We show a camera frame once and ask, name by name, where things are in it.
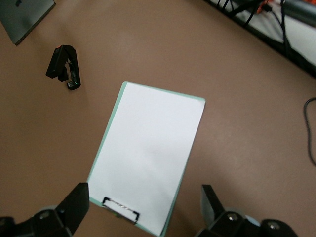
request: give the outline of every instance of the black stapler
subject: black stapler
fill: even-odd
[[[68,75],[66,65],[69,66],[70,75]],[[50,60],[46,76],[50,78],[58,77],[61,82],[68,81],[69,90],[75,90],[80,87],[80,76],[76,50],[70,45],[61,45],[54,50]]]

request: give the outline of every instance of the clipboard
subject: clipboard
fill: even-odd
[[[164,236],[204,105],[124,82],[88,177],[90,201]]]

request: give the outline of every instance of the laptop logo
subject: laptop logo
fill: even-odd
[[[21,3],[22,3],[22,0],[16,1],[16,3],[15,3],[16,7],[18,7]]]

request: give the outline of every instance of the sheet of paper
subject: sheet of paper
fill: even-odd
[[[140,213],[138,225],[159,236],[181,183],[205,100],[125,82],[88,183]]]

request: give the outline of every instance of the laptop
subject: laptop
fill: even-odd
[[[0,0],[0,21],[18,45],[54,6],[53,0]]]

